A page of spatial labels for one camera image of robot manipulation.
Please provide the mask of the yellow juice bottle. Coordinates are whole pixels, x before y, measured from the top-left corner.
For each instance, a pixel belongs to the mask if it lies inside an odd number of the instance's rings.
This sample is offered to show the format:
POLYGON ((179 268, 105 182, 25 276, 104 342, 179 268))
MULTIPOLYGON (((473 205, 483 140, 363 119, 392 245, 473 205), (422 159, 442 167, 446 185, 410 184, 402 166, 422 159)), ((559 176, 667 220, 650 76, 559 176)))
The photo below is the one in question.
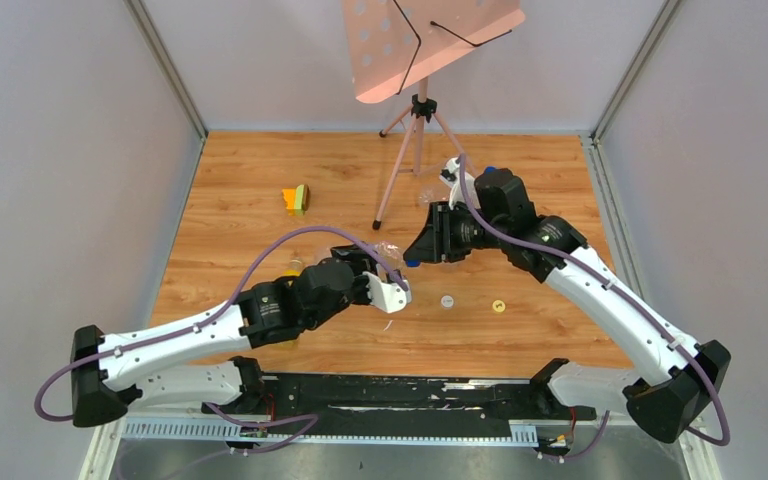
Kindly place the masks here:
POLYGON ((283 276, 298 277, 305 266, 306 264, 302 258, 292 257, 283 272, 283 276))

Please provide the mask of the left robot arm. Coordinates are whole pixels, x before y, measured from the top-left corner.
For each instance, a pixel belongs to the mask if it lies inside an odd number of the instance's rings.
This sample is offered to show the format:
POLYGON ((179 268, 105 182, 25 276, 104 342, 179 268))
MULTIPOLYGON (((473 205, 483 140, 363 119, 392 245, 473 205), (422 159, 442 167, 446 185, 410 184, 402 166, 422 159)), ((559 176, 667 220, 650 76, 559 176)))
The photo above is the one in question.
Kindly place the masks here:
POLYGON ((78 428, 95 427, 135 406, 188 401, 256 412, 267 389, 256 361, 241 352, 294 341, 351 306, 391 314, 409 302, 399 271, 385 270, 375 251, 351 245, 168 324, 126 333, 81 327, 72 339, 67 419, 78 428))

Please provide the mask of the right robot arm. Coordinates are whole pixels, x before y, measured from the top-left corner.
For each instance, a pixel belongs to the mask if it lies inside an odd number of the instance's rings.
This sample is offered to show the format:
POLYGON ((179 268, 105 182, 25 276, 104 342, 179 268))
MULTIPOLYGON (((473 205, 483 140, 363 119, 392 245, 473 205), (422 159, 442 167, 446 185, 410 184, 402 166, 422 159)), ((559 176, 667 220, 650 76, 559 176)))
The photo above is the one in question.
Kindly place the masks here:
POLYGON ((631 360, 628 369, 551 361, 532 380, 537 413, 552 418, 568 407, 619 413, 650 437, 672 443, 712 408, 721 429, 715 444, 728 444, 720 389, 731 355, 721 342, 700 342, 647 305, 568 221, 539 214, 524 182, 510 170, 488 168, 472 176, 452 159, 440 178, 449 195, 429 205, 425 225, 405 252, 407 265, 455 263, 476 250, 499 251, 578 307, 631 360))

